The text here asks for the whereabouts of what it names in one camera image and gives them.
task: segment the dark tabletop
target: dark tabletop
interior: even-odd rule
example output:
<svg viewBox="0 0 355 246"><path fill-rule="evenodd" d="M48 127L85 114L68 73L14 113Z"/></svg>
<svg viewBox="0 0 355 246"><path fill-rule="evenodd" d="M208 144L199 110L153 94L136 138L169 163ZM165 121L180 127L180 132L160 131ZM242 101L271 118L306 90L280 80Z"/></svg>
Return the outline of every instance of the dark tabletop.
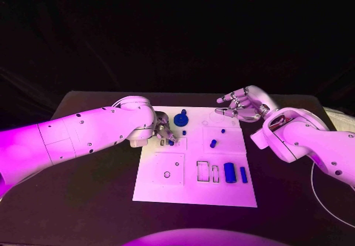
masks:
<svg viewBox="0 0 355 246"><path fill-rule="evenodd" d="M141 95L153 106L219 107L219 94L78 92L66 94L53 119ZM333 130L317 99L273 95L281 107L307 109ZM312 161L283 162L260 150L241 123L258 208L133 201L141 148L120 145L43 170L0 202L0 241L40 245L121 245L160 231L212 228L245 232L290 245L354 245L355 229L316 201ZM355 224L355 192L315 168L315 189L329 210Z"/></svg>

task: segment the blue object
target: blue object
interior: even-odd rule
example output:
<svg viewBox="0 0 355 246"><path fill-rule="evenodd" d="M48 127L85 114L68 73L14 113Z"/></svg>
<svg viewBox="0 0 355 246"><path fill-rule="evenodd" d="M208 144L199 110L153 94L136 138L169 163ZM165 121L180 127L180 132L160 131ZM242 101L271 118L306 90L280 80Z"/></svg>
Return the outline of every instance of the blue object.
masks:
<svg viewBox="0 0 355 246"><path fill-rule="evenodd" d="M189 118L186 117L186 110L182 109L182 113L173 117L173 123L176 124L176 126L183 127L188 122Z"/></svg>
<svg viewBox="0 0 355 246"><path fill-rule="evenodd" d="M214 148L216 146L216 141L212 140L211 144L209 144L209 147Z"/></svg>
<svg viewBox="0 0 355 246"><path fill-rule="evenodd" d="M224 164L224 175L225 175L225 182L227 183L235 183L237 182L234 164L231 162Z"/></svg>
<svg viewBox="0 0 355 246"><path fill-rule="evenodd" d="M242 183L247 183L248 180L247 180L247 173L245 173L245 168L241 167L241 174L242 174Z"/></svg>

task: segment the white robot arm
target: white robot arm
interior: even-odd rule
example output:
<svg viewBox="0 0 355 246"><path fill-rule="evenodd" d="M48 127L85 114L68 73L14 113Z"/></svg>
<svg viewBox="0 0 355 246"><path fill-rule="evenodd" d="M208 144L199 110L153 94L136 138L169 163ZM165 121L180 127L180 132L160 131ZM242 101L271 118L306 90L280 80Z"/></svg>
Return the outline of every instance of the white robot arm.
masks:
<svg viewBox="0 0 355 246"><path fill-rule="evenodd" d="M0 197L9 189L52 165L88 155L124 139L144 146L157 136L176 141L163 112L150 101L128 96L113 107L0 132Z"/></svg>
<svg viewBox="0 0 355 246"><path fill-rule="evenodd" d="M255 86L238 89L216 102L229 100L228 108L215 109L218 114L245 122L264 118L263 128L251 135L260 149L268 146L286 162L307 155L328 175L355 186L355 133L329 131L319 117L304 109L280 109Z"/></svg>

